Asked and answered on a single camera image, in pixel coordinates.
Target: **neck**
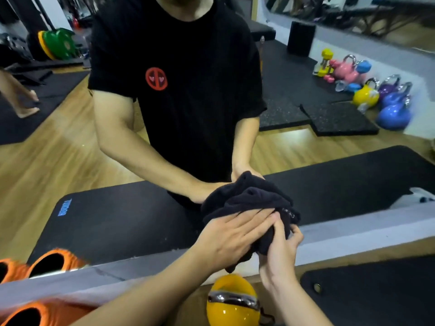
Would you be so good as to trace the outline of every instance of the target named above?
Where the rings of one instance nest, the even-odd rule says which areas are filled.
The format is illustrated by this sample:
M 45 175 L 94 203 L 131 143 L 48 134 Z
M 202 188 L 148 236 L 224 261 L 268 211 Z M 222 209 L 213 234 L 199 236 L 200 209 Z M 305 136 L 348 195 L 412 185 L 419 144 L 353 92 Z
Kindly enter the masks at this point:
M 213 0 L 157 0 L 172 17 L 192 22 L 204 16 L 212 7 Z

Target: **leg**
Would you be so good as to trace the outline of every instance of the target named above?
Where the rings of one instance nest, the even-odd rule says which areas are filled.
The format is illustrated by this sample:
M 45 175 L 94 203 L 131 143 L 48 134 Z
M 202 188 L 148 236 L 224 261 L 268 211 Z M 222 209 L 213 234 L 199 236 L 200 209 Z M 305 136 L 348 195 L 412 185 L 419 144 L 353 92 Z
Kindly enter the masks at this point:
M 36 94 L 32 94 L 21 83 L 19 83 L 12 75 L 4 70 L 0 70 L 0 93 L 12 105 L 15 113 L 20 118 L 26 118 L 39 111 L 37 107 L 26 108 L 18 99 L 17 91 L 24 93 L 32 100 L 37 100 Z

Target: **bare foot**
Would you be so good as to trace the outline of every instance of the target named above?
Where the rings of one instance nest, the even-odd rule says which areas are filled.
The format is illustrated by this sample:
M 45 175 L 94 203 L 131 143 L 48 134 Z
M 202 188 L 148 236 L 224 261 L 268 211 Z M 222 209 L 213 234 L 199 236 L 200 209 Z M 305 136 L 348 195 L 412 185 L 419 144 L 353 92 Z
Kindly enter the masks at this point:
M 32 107 L 31 109 L 21 109 L 19 112 L 17 112 L 17 116 L 21 119 L 27 118 L 28 116 L 31 116 L 39 111 L 39 108 Z
M 32 100 L 34 102 L 39 102 L 38 95 L 36 94 L 36 92 L 34 90 L 30 90 L 30 95 L 32 96 Z

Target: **mat logo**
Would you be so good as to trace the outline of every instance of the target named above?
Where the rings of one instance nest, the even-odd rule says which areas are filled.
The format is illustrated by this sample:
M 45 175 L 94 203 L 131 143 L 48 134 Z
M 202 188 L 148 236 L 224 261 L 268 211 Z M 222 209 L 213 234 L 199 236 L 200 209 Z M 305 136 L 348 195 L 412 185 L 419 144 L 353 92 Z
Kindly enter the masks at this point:
M 57 216 L 65 216 L 67 214 L 68 208 L 70 207 L 72 199 L 69 199 L 67 201 L 64 201 L 62 204 L 62 207 L 60 208 L 59 213 Z

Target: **t-shirt sleeve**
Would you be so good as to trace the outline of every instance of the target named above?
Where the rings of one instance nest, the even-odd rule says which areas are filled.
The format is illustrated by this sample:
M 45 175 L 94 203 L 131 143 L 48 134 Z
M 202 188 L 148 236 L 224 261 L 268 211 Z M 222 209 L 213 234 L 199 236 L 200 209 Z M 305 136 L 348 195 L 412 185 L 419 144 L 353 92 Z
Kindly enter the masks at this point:
M 237 95 L 237 121 L 256 118 L 267 109 L 263 99 L 260 54 L 251 36 L 249 36 L 246 60 L 246 65 L 242 70 L 240 90 Z
M 133 78 L 126 64 L 127 59 L 120 48 L 123 45 L 122 37 L 119 36 L 116 28 L 105 24 L 103 17 L 95 16 L 88 88 L 136 98 Z

